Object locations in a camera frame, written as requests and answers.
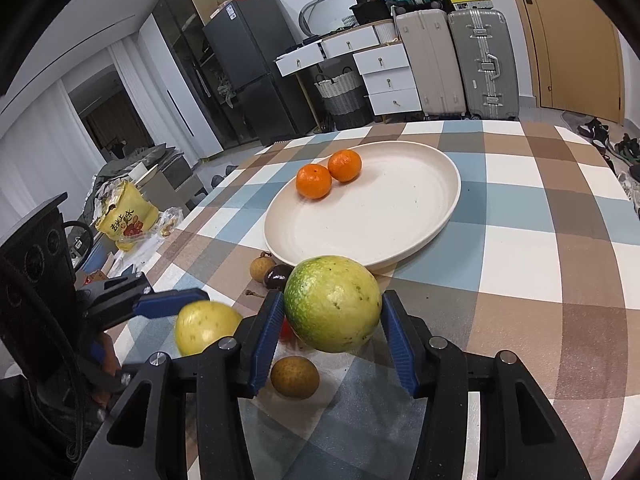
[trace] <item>white drawer cabinet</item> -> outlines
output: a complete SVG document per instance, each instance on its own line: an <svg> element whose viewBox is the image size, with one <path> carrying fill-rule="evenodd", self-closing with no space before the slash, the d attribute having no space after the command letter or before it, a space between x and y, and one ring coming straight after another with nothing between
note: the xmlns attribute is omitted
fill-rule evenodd
<svg viewBox="0 0 640 480"><path fill-rule="evenodd" d="M397 114L400 112L418 112L420 98L415 88L384 92L383 94L370 94L371 107L376 115Z"/></svg>
<svg viewBox="0 0 640 480"><path fill-rule="evenodd" d="M353 55L353 59L361 74L409 66L409 59L402 43L359 52Z"/></svg>
<svg viewBox="0 0 640 480"><path fill-rule="evenodd" d="M276 60L276 65L280 73L285 76L321 61L324 61L324 56L322 55L322 50L320 50L319 42L317 42L302 46L293 52L280 56Z"/></svg>
<svg viewBox="0 0 640 480"><path fill-rule="evenodd" d="M357 52L380 44L373 27L356 28L349 32L337 34L322 41L322 49L327 58Z"/></svg>
<svg viewBox="0 0 640 480"><path fill-rule="evenodd" d="M415 88L414 74L408 66L372 72L362 76L369 94L382 94L394 90L408 90Z"/></svg>

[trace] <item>laundry basket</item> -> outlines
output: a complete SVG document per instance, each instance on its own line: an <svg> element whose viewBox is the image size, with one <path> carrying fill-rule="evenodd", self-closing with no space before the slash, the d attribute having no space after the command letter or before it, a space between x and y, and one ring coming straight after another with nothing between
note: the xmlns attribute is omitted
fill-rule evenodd
<svg viewBox="0 0 640 480"><path fill-rule="evenodd" d="M316 81L324 107L334 118L337 129L359 128L372 121L373 113L365 99L362 79L350 67L345 67L342 74L334 78L319 74Z"/></svg>

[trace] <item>refrigerator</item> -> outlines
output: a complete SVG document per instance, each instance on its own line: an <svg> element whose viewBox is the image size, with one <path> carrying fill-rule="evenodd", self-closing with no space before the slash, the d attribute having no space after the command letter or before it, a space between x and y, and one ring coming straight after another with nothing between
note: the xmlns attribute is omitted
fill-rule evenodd
<svg viewBox="0 0 640 480"><path fill-rule="evenodd" d="M295 76L275 60L296 41L275 0L234 0L204 27L218 62L260 142L303 137L315 126Z"/></svg>

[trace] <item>blue gripper pad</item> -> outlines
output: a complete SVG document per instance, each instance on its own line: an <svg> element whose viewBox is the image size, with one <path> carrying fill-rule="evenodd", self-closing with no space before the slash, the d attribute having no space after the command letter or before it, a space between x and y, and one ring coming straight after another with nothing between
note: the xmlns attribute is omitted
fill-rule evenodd
<svg viewBox="0 0 640 480"><path fill-rule="evenodd" d="M410 324L402 303L395 291L388 290L382 295L382 313L380 321L385 331L389 352L402 387L412 397L418 394L418 377L415 372L415 354L402 326L401 316Z"/></svg>
<svg viewBox="0 0 640 480"><path fill-rule="evenodd" d="M140 297L133 307L133 315L143 316L147 319L176 316L185 305L202 300L208 301L209 295L199 288L166 290L164 292L151 291Z"/></svg>
<svg viewBox="0 0 640 480"><path fill-rule="evenodd" d="M270 305L267 319L251 355L251 373L248 387L254 395L267 383L267 377L276 351L280 330L284 321L284 296L278 292Z"/></svg>

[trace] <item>plaid tablecloth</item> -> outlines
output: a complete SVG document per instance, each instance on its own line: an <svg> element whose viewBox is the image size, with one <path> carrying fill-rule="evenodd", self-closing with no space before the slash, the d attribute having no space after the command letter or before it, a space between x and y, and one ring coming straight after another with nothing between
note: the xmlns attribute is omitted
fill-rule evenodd
<svg viewBox="0 0 640 480"><path fill-rule="evenodd" d="M204 288L244 316L265 290L249 263L265 248L267 206L304 164L366 142L410 140L457 165L460 202L440 235L377 276L434 335L522 359L594 479L611 478L640 438L640 224L596 150L564 128L500 121L388 124L275 144L200 204L146 265L156 290ZM133 319L116 352L178 357L173 320ZM279 346L276 358L295 350ZM258 480L405 479L425 403L399 386L382 331L356 354L302 351L321 386L309 400L270 383L242 401ZM470 394L465 477L478 460L478 394ZM195 434L188 437L198 477Z"/></svg>

